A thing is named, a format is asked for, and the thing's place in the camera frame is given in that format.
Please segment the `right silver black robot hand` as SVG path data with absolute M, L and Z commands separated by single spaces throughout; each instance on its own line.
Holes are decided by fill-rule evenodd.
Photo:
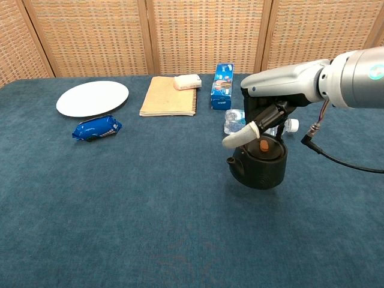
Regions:
M 241 81 L 246 125 L 222 141 L 225 148 L 245 145 L 269 128 L 283 125 L 297 107 L 320 102 L 318 82 L 330 60 L 293 64 L 247 76 Z

